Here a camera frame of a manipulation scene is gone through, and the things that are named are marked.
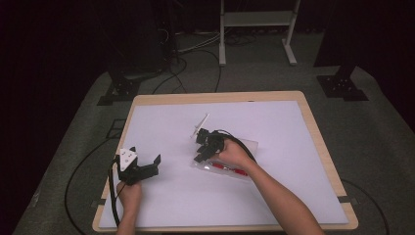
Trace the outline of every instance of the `forearm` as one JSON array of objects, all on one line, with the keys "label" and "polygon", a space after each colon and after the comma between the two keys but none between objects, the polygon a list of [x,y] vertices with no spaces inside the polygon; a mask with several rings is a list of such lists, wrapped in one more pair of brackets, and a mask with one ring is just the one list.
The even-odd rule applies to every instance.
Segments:
[{"label": "forearm", "polygon": [[135,221],[137,220],[137,213],[127,212],[122,216],[119,223],[117,235],[133,235],[135,234]]},{"label": "forearm", "polygon": [[275,218],[288,234],[324,234],[308,207],[254,162],[244,167]]}]

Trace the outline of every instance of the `shelf leg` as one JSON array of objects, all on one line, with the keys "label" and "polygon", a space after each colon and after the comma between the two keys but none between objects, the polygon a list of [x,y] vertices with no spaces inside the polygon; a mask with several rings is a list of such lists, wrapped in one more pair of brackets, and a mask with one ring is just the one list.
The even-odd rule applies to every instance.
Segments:
[{"label": "shelf leg", "polygon": [[287,38],[284,38],[282,40],[284,50],[286,51],[288,60],[290,61],[290,65],[292,66],[297,65],[297,60],[296,60],[296,57],[294,56],[293,50],[291,49],[290,43],[291,43],[291,38],[293,36],[294,26],[296,25],[297,15],[299,14],[299,7],[300,7],[300,0],[297,0],[296,5],[293,10],[293,14],[291,16],[291,22],[288,28]]},{"label": "shelf leg", "polygon": [[219,65],[226,65],[225,55],[225,4],[220,0],[220,42],[219,42]]}]

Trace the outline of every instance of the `white paper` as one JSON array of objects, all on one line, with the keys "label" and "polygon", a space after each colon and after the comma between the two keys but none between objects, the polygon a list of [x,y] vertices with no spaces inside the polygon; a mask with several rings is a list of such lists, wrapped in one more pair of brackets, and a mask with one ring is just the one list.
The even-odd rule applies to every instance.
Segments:
[{"label": "white paper", "polygon": [[[277,223],[251,181],[189,166],[199,147],[189,136],[206,113],[205,129],[258,142],[258,164],[302,199],[319,223],[348,223],[297,101],[272,101],[135,107],[122,148],[136,148],[138,165],[161,154],[160,174],[142,182],[137,227]],[[115,227],[110,195],[99,226]]]}]

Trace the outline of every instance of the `wooden table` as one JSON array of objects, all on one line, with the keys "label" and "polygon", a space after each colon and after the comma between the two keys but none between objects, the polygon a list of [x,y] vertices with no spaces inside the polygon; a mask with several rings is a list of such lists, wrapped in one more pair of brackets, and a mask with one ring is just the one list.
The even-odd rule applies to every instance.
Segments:
[{"label": "wooden table", "polygon": [[[153,106],[153,105],[181,105],[181,104],[206,104],[206,103],[230,103],[230,102],[247,102],[247,101],[297,101],[300,107],[302,117],[306,127],[312,137],[321,163],[327,173],[331,186],[338,198],[346,197],[346,191],[334,167],[330,154],[312,115],[311,109],[305,100],[303,94],[299,91],[269,91],[269,92],[238,92],[238,93],[205,93],[205,94],[172,94],[172,95],[139,95],[131,106],[124,131],[118,144],[118,150],[122,147],[125,140],[126,130],[131,121],[134,107],[136,106]],[[105,185],[102,199],[103,201],[109,196],[109,182]],[[349,221],[347,224],[320,224],[324,230],[351,230],[358,226],[356,215],[350,202],[341,203],[346,217]],[[103,229],[99,227],[104,205],[97,209],[93,228],[98,232],[114,232],[114,229]],[[281,226],[276,225],[256,225],[256,226],[222,226],[222,227],[161,227],[161,228],[137,228],[137,231],[150,232],[190,232],[190,231],[276,231],[282,230]]]}]

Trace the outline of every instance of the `right hand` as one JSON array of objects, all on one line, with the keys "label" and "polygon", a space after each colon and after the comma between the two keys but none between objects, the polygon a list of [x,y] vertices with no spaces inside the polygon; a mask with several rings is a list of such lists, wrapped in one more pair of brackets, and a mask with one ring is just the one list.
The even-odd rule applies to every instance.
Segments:
[{"label": "right hand", "polygon": [[236,166],[240,169],[245,169],[247,164],[253,162],[253,160],[251,160],[248,156],[247,152],[245,152],[245,150],[239,146],[239,144],[230,139],[225,139],[224,144],[225,146],[223,150],[215,156],[219,160],[225,162],[228,165]]}]

